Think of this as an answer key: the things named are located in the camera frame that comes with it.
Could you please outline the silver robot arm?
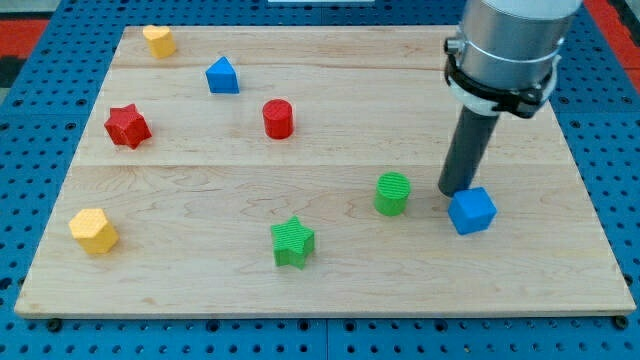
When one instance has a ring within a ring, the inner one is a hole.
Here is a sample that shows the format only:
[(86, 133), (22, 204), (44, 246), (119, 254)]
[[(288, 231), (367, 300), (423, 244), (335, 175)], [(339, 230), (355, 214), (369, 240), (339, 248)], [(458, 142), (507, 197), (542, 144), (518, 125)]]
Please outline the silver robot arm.
[(468, 110), (531, 118), (555, 89), (581, 0), (468, 0), (444, 42), (445, 81)]

